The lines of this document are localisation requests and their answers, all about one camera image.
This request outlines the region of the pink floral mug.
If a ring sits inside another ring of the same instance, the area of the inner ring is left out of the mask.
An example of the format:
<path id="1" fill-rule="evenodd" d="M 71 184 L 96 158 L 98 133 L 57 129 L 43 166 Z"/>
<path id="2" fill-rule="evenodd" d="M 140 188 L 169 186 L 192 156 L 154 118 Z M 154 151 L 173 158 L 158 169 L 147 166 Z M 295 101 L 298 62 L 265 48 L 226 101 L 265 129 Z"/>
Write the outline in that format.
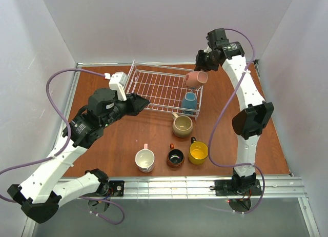
<path id="1" fill-rule="evenodd" d="M 185 75 L 184 84 L 188 88 L 198 89 L 208 81 L 208 74 L 204 71 L 192 71 Z"/>

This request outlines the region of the blue floral mug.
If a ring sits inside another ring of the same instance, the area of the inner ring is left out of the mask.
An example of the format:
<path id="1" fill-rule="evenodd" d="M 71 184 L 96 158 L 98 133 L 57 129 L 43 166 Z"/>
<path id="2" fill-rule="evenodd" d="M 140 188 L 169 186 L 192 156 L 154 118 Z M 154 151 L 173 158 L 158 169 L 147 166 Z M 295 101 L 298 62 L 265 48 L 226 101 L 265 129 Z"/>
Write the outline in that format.
<path id="1" fill-rule="evenodd" d="M 182 100 L 181 108 L 184 110 L 182 111 L 184 114 L 191 114 L 194 115 L 194 111 L 189 111 L 189 109 L 196 110 L 197 108 L 197 98 L 194 92 L 187 92 Z"/>

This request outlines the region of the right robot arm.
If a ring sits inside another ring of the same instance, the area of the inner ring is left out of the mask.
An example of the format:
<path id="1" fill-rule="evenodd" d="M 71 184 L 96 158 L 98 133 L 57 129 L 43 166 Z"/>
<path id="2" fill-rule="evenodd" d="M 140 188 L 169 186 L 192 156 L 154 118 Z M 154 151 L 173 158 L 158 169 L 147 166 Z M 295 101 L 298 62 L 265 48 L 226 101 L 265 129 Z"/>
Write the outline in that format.
<path id="1" fill-rule="evenodd" d="M 240 108 L 240 112 L 232 119 L 238 139 L 236 163 L 231 166 L 233 175 L 229 180 L 216 180 L 211 190 L 217 195 L 242 194 L 251 189 L 261 192 L 255 168 L 257 143 L 274 106 L 259 93 L 241 44 L 230 42 L 225 28 L 208 32 L 207 41 L 207 49 L 198 51 L 195 68 L 205 72 L 223 68 L 234 88 L 232 97 L 237 97 Z"/>

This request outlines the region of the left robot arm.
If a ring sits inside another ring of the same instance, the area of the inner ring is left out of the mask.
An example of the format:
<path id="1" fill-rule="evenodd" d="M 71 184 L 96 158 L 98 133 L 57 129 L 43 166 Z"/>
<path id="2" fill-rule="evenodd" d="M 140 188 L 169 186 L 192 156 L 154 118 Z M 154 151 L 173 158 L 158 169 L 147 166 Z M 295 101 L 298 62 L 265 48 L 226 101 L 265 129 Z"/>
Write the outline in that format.
<path id="1" fill-rule="evenodd" d="M 101 138 L 104 129 L 126 115 L 137 116 L 149 100 L 135 93 L 121 101 L 118 93 L 100 88 L 89 97 L 65 128 L 52 152 L 21 184 L 11 185 L 7 192 L 20 204 L 24 214 L 41 224 L 51 219 L 60 206 L 84 195 L 104 196 L 109 192 L 109 178 L 99 169 L 59 185 L 65 172 Z"/>

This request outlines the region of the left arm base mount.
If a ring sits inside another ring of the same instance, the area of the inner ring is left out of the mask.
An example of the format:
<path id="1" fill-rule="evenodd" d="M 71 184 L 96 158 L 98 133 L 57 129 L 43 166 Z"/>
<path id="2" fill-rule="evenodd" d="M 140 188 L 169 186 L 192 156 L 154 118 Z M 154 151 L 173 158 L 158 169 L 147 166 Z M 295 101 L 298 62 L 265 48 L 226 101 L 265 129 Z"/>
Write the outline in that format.
<path id="1" fill-rule="evenodd" d="M 101 192 L 89 193 L 86 194 L 86 197 L 102 198 L 105 200 L 110 200 L 111 197 L 122 197 L 124 195 L 124 187 L 124 181 L 109 181 L 107 185 L 103 186 Z M 110 207 L 110 204 L 97 200 L 88 200 L 88 207 L 92 211 L 102 213 Z"/>

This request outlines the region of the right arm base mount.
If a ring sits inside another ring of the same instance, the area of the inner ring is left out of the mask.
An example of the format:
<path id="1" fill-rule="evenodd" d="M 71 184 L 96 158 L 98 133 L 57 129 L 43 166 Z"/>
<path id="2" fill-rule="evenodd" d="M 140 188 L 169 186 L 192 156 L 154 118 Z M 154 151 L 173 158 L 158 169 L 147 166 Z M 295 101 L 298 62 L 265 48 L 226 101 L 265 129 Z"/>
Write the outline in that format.
<path id="1" fill-rule="evenodd" d="M 248 212 L 251 209 L 251 196 L 261 196 L 262 188 L 259 180 L 246 185 L 234 184 L 232 180 L 215 180 L 210 190 L 216 196 L 227 196 L 228 204 L 232 210 Z"/>

